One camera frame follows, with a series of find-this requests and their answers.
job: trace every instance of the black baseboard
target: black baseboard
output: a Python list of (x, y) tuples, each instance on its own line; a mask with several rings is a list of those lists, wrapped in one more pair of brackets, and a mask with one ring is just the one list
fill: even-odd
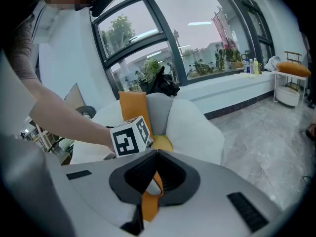
[(231, 106), (228, 106), (228, 107), (225, 107), (225, 108), (213, 111), (213, 112), (205, 113), (204, 115), (208, 120), (215, 119), (215, 118), (224, 116), (226, 114), (233, 113), (235, 111), (238, 111), (238, 110), (245, 108), (245, 107), (248, 107), (250, 105), (253, 105), (253, 104), (257, 103), (258, 101), (261, 101), (269, 96), (272, 96), (273, 94), (274, 94), (274, 90), (271, 90), (271, 91), (264, 93), (260, 96), (248, 99), (248, 100), (243, 101), (241, 103), (231, 105)]

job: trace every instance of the person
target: person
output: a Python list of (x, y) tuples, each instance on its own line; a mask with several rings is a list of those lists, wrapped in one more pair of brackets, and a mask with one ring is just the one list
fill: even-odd
[[(47, 4), (62, 9), (89, 6), (92, 0), (44, 0)], [(29, 116), (40, 127), (60, 137), (108, 146), (114, 151), (110, 130), (79, 114), (54, 92), (44, 87), (38, 80), (31, 65), (32, 14), (34, 4), (27, 6), (24, 16), (15, 20), (14, 31), (4, 39), (5, 54), (25, 87), (35, 97), (36, 103)]]

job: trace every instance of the black bag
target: black bag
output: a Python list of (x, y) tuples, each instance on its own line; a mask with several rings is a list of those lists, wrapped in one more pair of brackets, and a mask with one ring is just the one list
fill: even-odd
[(176, 96), (180, 88), (172, 81), (171, 75), (164, 75), (164, 67), (160, 69), (152, 82), (148, 84), (146, 93), (163, 93), (169, 96)]

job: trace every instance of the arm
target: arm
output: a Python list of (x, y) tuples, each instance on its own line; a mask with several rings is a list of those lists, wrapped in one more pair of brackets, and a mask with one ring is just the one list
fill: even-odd
[(108, 146), (113, 151), (110, 130), (79, 114), (37, 79), (22, 80), (37, 100), (30, 112), (36, 124), (68, 139)]

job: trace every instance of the orange pillow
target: orange pillow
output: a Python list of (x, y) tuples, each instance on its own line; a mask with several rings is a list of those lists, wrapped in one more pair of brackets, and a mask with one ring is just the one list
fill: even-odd
[(277, 64), (276, 68), (282, 73), (298, 77), (309, 77), (311, 75), (311, 71), (308, 68), (297, 63), (282, 62)]
[(154, 138), (148, 116), (146, 93), (119, 91), (118, 94), (123, 120), (126, 121), (135, 117), (143, 116), (150, 131), (150, 137)]

